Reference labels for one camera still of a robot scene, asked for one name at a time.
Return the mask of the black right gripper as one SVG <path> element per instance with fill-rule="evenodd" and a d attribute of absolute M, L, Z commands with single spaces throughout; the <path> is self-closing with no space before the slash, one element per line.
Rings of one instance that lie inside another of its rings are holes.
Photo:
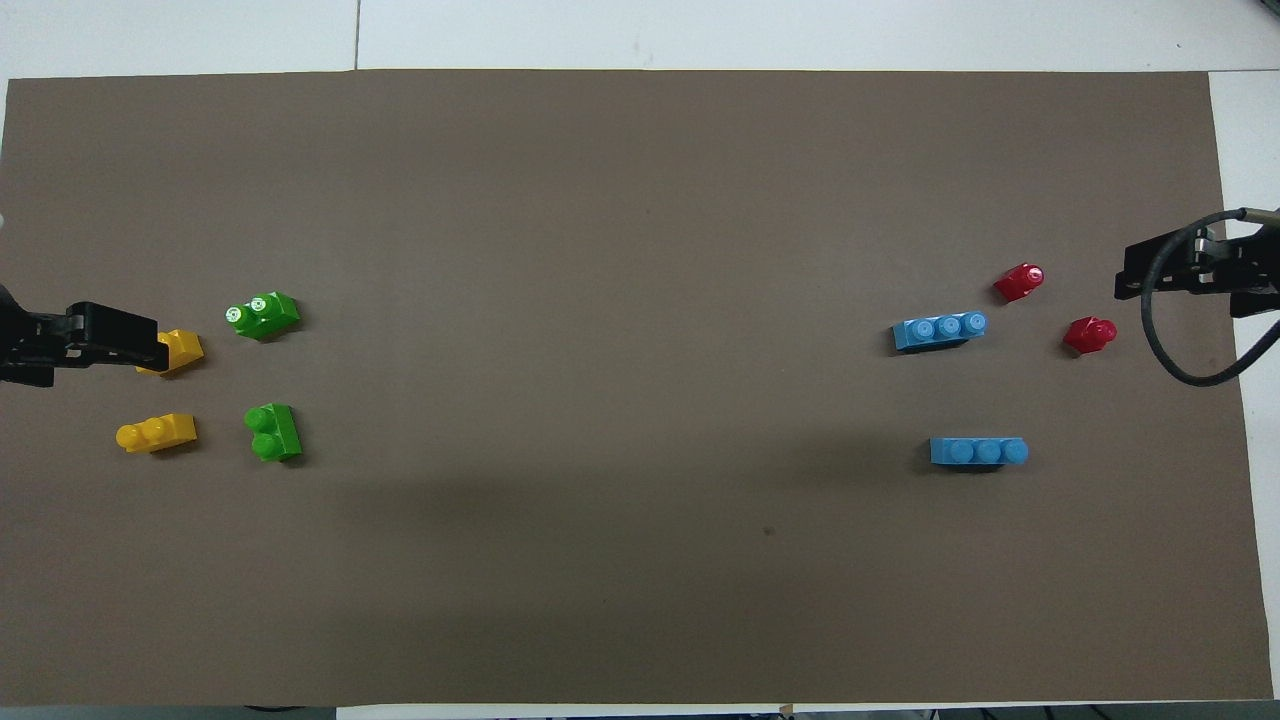
<path fill-rule="evenodd" d="M 1155 256 L 1175 236 L 1169 232 L 1125 247 L 1115 275 L 1115 299 L 1140 296 L 1142 282 Z M 1243 319 L 1280 309 L 1279 229 L 1261 225 L 1253 234 L 1221 240 L 1212 229 L 1198 229 L 1170 254 L 1153 293 L 1196 291 L 1230 293 L 1230 316 Z"/>

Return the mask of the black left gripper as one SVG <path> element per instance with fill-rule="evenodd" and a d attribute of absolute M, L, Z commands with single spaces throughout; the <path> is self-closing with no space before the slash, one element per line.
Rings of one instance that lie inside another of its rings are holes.
<path fill-rule="evenodd" d="M 111 364 L 169 369 L 169 347 L 157 322 L 95 302 L 77 302 L 60 313 L 32 313 L 1 286 L 0 380 L 50 388 L 54 368 Z"/>

